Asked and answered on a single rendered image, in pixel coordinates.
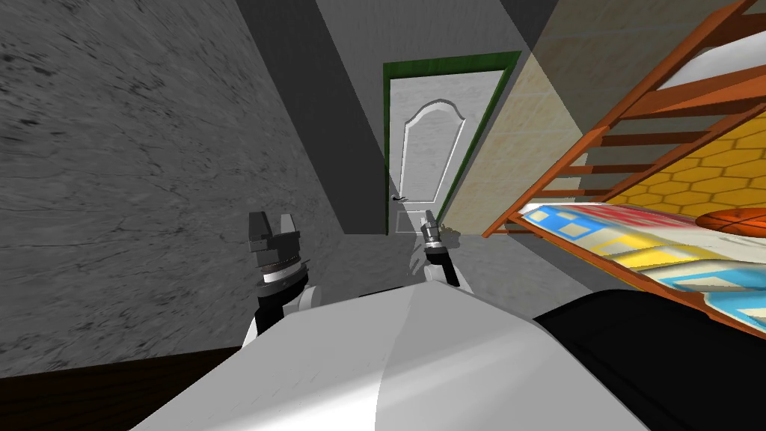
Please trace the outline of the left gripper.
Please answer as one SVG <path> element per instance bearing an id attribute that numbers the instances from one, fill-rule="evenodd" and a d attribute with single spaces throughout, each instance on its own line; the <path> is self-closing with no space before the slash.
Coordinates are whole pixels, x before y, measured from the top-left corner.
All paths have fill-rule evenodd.
<path id="1" fill-rule="evenodd" d="M 249 212 L 248 240 L 250 252 L 254 253 L 256 267 L 285 263 L 299 255 L 300 233 L 291 214 L 281 215 L 281 233 L 271 236 L 271 226 L 266 213 Z"/>

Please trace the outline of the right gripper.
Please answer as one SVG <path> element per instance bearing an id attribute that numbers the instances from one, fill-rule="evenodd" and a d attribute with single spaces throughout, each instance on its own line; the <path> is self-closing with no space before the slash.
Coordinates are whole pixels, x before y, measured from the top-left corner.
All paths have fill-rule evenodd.
<path id="1" fill-rule="evenodd" d="M 444 246 L 441 241 L 439 226 L 436 223 L 435 217 L 433 216 L 433 213 L 431 210 L 426 210 L 424 212 L 424 217 L 422 220 L 422 225 L 420 227 L 420 230 L 421 230 L 421 233 L 423 234 L 423 239 L 424 239 L 426 247 L 443 247 Z"/>

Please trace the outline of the white panelled door leaf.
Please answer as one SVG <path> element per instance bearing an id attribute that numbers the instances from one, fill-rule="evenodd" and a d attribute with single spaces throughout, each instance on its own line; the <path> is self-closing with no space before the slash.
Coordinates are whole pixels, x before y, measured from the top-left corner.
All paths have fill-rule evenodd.
<path id="1" fill-rule="evenodd" d="M 390 81 L 389 232 L 419 234 L 437 216 L 503 78 L 502 70 Z"/>

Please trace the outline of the orange wooden bunk bed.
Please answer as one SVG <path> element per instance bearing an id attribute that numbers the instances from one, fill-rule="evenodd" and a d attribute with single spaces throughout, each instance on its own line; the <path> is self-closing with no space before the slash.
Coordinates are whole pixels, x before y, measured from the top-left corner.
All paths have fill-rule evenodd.
<path id="1" fill-rule="evenodd" d="M 727 0 L 674 43 L 484 233 L 532 233 L 639 290 L 766 340 L 766 238 L 710 230 L 766 210 L 766 0 Z"/>

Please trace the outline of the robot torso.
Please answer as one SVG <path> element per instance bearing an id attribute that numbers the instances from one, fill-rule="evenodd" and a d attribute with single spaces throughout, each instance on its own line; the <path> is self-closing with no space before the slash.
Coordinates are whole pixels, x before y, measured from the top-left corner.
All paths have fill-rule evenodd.
<path id="1" fill-rule="evenodd" d="M 437 281 L 291 314 L 131 431 L 648 431 L 540 326 Z"/>

